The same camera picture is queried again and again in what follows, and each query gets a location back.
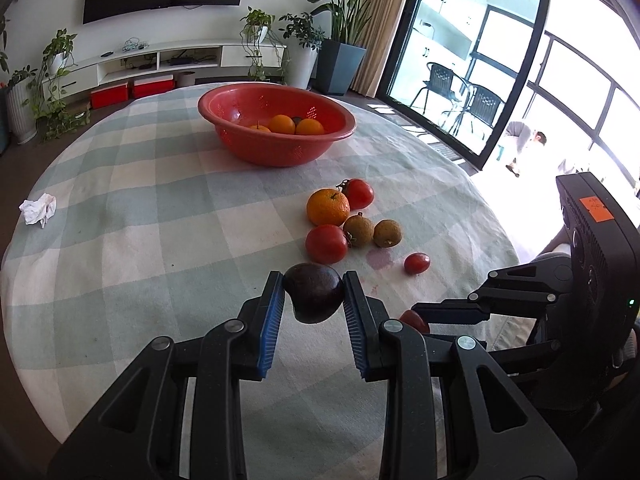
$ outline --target orange label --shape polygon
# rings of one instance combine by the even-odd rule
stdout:
[[[587,208],[587,211],[591,214],[596,222],[604,222],[606,220],[613,220],[613,215],[605,207],[597,196],[588,196],[587,198],[581,198],[580,202]]]

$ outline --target round table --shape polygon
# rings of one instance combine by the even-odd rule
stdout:
[[[234,158],[198,99],[217,85],[135,101],[79,137],[29,196],[58,201],[44,229],[21,219],[2,266],[4,330],[38,413],[59,440],[158,335],[203,336],[259,296],[270,270],[305,261],[308,196],[361,177],[374,222],[392,218],[404,239],[390,250],[350,250],[366,294],[399,316],[417,301],[464,298],[489,270],[518,263],[506,234],[466,174],[401,127],[345,105],[352,137],[296,168]],[[405,275],[404,258],[431,269]],[[522,344],[530,323],[493,316],[469,333],[488,348]],[[286,304],[267,380],[242,384],[250,478],[373,478],[386,386],[364,383],[343,311],[302,325]]]

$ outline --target white tv cabinet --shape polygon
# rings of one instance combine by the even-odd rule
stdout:
[[[265,67],[279,67],[285,46],[269,43],[260,45]],[[174,57],[192,57],[196,62],[171,65]],[[140,76],[178,73],[199,68],[249,67],[251,56],[238,40],[185,40],[149,45],[142,50],[115,52],[108,57],[96,56],[76,62],[66,69],[71,72],[56,81],[55,86],[66,91],[65,98],[87,92],[100,86],[112,85]],[[42,91],[49,97],[49,80],[44,81]]]

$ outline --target cabinet drawer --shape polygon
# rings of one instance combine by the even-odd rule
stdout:
[[[73,70],[70,74],[58,78],[57,81],[51,85],[51,87],[53,86],[66,90],[64,97],[95,88],[98,86],[98,67],[97,65],[91,65]],[[50,95],[48,81],[43,83],[42,91],[44,98],[47,99]],[[54,92],[54,95],[55,97],[59,97],[57,91]]]
[[[262,64],[264,66],[280,66],[284,49],[274,46],[260,46]],[[222,47],[222,60],[220,66],[251,66],[251,56],[241,45],[228,45]]]

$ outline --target bowl rim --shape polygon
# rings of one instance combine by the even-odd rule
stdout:
[[[353,132],[356,129],[356,119],[353,116],[353,114],[347,110],[347,108],[338,104],[336,101],[333,101],[320,94],[313,94],[313,96],[314,98],[317,98],[319,100],[324,100],[329,107],[333,108],[336,112],[339,112],[341,115],[343,115],[346,120],[346,124],[344,125],[344,127],[332,134],[324,134],[324,135],[317,135],[317,136],[294,136],[291,134],[277,134],[274,132],[253,130],[247,126],[242,126],[240,124],[232,123],[231,121],[227,121],[226,119],[218,117],[216,114],[210,111],[207,107],[211,99],[214,96],[217,96],[218,94],[234,91],[237,88],[240,88],[241,86],[244,88],[246,88],[247,86],[253,86],[257,88],[258,86],[264,86],[264,85],[277,86],[280,90],[284,92],[288,92],[292,95],[300,94],[300,95],[308,96],[309,94],[307,90],[302,90],[300,88],[293,88],[291,86],[278,85],[274,83],[239,82],[239,83],[233,83],[230,85],[219,86],[217,88],[212,88],[211,90],[205,92],[203,95],[201,95],[200,99],[198,100],[198,111],[200,112],[200,115],[203,116],[207,121],[217,126],[220,126],[222,128],[226,128],[226,129],[229,129],[230,127],[233,129],[240,128],[241,130],[244,130],[245,133],[251,133],[254,135],[267,137],[271,139],[293,140],[293,137],[294,137],[296,139],[296,142],[329,142],[329,141],[333,142],[334,140],[346,139],[351,134],[353,134]]]

